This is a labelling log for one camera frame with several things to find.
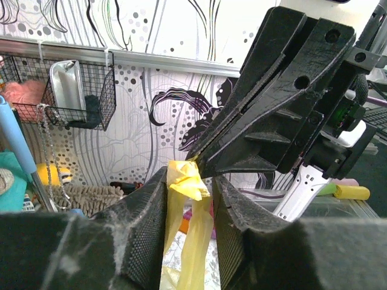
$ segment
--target patterned wall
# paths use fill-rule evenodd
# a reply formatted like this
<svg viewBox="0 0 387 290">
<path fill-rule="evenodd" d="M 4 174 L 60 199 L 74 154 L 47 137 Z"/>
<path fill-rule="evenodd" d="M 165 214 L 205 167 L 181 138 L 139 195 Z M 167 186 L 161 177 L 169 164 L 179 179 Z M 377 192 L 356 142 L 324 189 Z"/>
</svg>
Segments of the patterned wall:
<svg viewBox="0 0 387 290">
<path fill-rule="evenodd" d="M 0 5 L 4 36 L 241 65 L 276 1 L 7 0 Z M 117 111 L 106 132 L 51 128 L 57 159 L 71 169 L 76 184 L 143 182 L 168 160 L 183 160 L 236 82 L 134 66 L 116 66 L 115 73 Z M 25 125 L 25 131 L 36 162 L 43 162 L 36 125 Z M 274 180 L 270 174 L 229 177 L 237 187 L 267 188 Z M 291 181 L 276 177 L 281 188 Z"/>
</svg>

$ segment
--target yellow tube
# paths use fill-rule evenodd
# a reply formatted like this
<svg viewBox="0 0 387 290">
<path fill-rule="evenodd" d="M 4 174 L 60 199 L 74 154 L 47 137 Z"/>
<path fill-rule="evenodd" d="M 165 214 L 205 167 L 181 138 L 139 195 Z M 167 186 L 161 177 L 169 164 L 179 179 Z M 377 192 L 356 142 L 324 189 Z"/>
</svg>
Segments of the yellow tube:
<svg viewBox="0 0 387 290">
<path fill-rule="evenodd" d="M 334 196 L 338 199 L 357 199 L 366 201 L 369 198 L 369 189 L 363 186 L 337 185 Z"/>
</svg>

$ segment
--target blue tube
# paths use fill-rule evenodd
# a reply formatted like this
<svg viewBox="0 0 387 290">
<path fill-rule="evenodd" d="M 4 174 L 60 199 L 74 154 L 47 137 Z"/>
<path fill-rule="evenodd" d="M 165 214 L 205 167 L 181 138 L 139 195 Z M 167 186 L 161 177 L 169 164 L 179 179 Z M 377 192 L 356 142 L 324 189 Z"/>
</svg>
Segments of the blue tube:
<svg viewBox="0 0 387 290">
<path fill-rule="evenodd" d="M 11 150 L 16 155 L 20 166 L 26 174 L 36 171 L 36 165 L 31 152 L 24 139 L 22 131 L 13 115 L 11 107 L 0 95 L 0 127 L 11 145 Z"/>
</svg>

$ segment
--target wire shelf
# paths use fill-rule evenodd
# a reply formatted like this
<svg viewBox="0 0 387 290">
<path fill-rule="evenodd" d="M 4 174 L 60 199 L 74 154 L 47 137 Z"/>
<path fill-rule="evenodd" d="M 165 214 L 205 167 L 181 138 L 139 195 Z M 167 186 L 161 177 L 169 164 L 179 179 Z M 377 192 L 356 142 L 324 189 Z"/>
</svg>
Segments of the wire shelf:
<svg viewBox="0 0 387 290">
<path fill-rule="evenodd" d="M 48 105 L 45 114 L 49 124 L 55 126 L 79 127 L 84 129 L 107 130 L 117 105 L 115 96 L 114 65 L 108 68 L 95 63 L 80 62 L 80 74 L 86 110 L 60 108 L 56 104 L 50 81 L 51 66 L 60 61 L 35 57 L 4 56 L 0 63 L 0 94 L 8 82 L 24 83 L 27 80 L 38 80 L 45 83 L 41 103 Z M 37 119 L 36 105 L 13 103 L 18 110 L 22 123 L 41 123 Z"/>
</svg>

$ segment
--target metal chain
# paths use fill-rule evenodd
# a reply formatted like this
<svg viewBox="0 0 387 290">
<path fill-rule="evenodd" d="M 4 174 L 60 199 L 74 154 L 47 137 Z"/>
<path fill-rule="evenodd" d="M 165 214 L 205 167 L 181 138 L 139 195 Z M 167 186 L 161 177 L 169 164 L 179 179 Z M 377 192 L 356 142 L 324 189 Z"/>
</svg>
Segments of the metal chain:
<svg viewBox="0 0 387 290">
<path fill-rule="evenodd" d="M 39 128 L 39 133 L 40 133 L 41 138 L 43 140 L 44 159 L 45 159 L 45 162 L 46 162 L 47 173 L 48 173 L 48 185 L 49 185 L 48 188 L 49 188 L 51 200 L 54 202 L 52 179 L 51 179 L 51 168 L 50 168 L 50 162 L 48 160 L 48 153 L 47 153 L 47 149 L 46 149 L 47 141 L 46 141 L 46 139 L 44 137 L 42 126 L 40 125 L 40 123 L 41 123 L 41 119 L 39 118 L 40 116 L 42 116 L 42 119 L 43 119 L 43 124 L 44 124 L 44 127 L 45 127 L 45 132 L 46 132 L 46 135 L 48 137 L 48 142 L 50 144 L 51 154 L 52 154 L 52 157 L 54 159 L 55 167 L 57 169 L 57 174 L 58 174 L 58 179 L 59 179 L 60 187 L 62 189 L 62 194 L 63 194 L 63 196 L 64 196 L 64 198 L 65 198 L 65 200 L 66 200 L 66 202 L 68 204 L 68 207 L 61 207 L 61 206 L 57 205 L 55 202 L 54 202 L 54 204 L 55 204 L 55 206 L 58 209 L 67 210 L 67 209 L 71 208 L 71 201 L 70 201 L 70 197 L 66 194 L 65 187 L 63 186 L 62 177 L 60 175 L 59 164 L 58 164 L 58 162 L 56 160 L 56 154 L 55 154 L 55 151 L 54 151 L 54 142 L 53 142 L 53 139 L 51 137 L 50 128 L 48 127 L 47 116 L 46 116 L 46 113 L 45 113 L 45 110 L 46 110 L 47 107 L 48 107 L 48 105 L 46 105 L 46 104 L 42 104 L 42 103 L 38 104 L 36 106 L 36 117 L 37 117 L 37 126 Z"/>
</svg>

